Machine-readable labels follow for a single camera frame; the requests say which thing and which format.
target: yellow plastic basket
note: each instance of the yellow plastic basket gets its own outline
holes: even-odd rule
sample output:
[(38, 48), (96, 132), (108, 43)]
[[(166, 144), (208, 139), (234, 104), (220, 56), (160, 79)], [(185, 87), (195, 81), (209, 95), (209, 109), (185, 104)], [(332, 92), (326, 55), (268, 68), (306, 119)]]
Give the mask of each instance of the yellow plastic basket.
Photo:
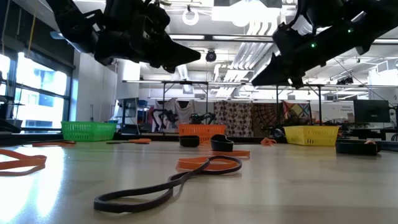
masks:
[(302, 146), (335, 146), (337, 126), (291, 126), (284, 127), (287, 142)]

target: ceiling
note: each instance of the ceiling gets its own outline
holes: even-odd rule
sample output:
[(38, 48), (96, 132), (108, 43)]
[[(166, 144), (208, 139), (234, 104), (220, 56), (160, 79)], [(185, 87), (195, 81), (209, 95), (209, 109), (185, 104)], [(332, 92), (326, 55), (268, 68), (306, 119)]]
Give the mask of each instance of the ceiling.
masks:
[[(36, 7), (37, 9), (37, 17), (46, 22), (48, 25), (57, 29), (57, 24), (53, 18), (53, 14), (50, 11), (45, 0), (14, 0), (17, 4), (22, 6), (25, 10), (33, 13)], [(184, 23), (182, 19), (182, 14), (185, 10), (185, 6), (172, 6), (165, 7), (165, 10), (168, 12), (171, 23), (167, 28), (167, 32), (169, 34), (221, 34), (221, 35), (232, 35), (232, 34), (247, 34), (249, 32), (249, 26), (238, 27), (234, 25), (231, 21), (213, 21), (211, 19), (212, 15), (212, 0), (203, 0), (202, 6), (205, 7), (194, 7), (193, 9), (200, 11), (198, 13), (198, 22), (193, 25), (187, 25)], [(105, 3), (104, 0), (76, 0), (75, 4), (80, 8), (82, 12), (92, 11), (94, 9), (104, 9)], [(233, 17), (238, 17), (240, 15), (240, 11), (237, 11)], [(267, 18), (269, 21), (283, 21), (285, 18), (289, 20), (294, 15), (294, 7), (284, 7), (281, 10), (281, 14), (279, 16), (274, 16), (271, 18)], [(192, 15), (187, 15), (187, 19), (192, 19)], [(394, 29), (388, 32), (383, 36), (384, 38), (397, 38), (398, 37), (398, 29)], [(190, 47), (192, 49), (198, 50), (202, 53), (202, 58), (196, 62), (192, 62), (187, 64), (188, 71), (203, 71), (203, 72), (213, 72), (215, 69), (215, 65), (217, 63), (227, 63), (230, 64), (234, 61), (236, 54), (239, 52), (241, 48), (241, 43), (239, 42), (209, 42), (209, 41), (176, 41), (182, 45)], [(206, 62), (205, 55), (208, 49), (215, 49), (217, 54), (217, 61), (214, 63)], [(339, 57), (336, 58), (339, 63), (344, 66), (344, 68), (336, 63), (335, 60), (330, 60), (327, 65), (323, 68), (316, 67), (309, 70), (306, 73), (304, 78), (304, 82), (311, 83), (326, 83), (330, 81), (330, 77), (338, 75), (344, 72), (346, 69), (354, 69), (355, 77), (360, 79), (362, 82), (366, 82), (368, 76), (368, 70), (373, 68), (374, 65), (370, 63), (379, 63), (383, 61), (383, 58), (398, 58), (398, 45), (373, 45), (370, 51), (364, 55), (359, 57), (360, 63), (358, 63), (358, 54), (355, 50), (350, 50)], [(260, 60), (256, 67), (260, 67), (266, 62), (264, 60)], [(141, 74), (144, 78), (153, 79), (154, 75), (168, 75), (170, 78), (172, 75), (169, 75), (166, 71), (162, 69), (154, 69), (150, 68), (147, 65), (143, 65), (141, 69)]]

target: security camera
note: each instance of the security camera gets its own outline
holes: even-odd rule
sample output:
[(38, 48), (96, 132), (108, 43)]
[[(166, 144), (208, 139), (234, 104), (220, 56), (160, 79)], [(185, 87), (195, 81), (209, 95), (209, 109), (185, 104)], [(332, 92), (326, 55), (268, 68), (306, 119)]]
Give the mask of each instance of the security camera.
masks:
[(216, 52), (214, 50), (209, 50), (206, 54), (206, 61), (207, 62), (215, 62), (217, 59)]

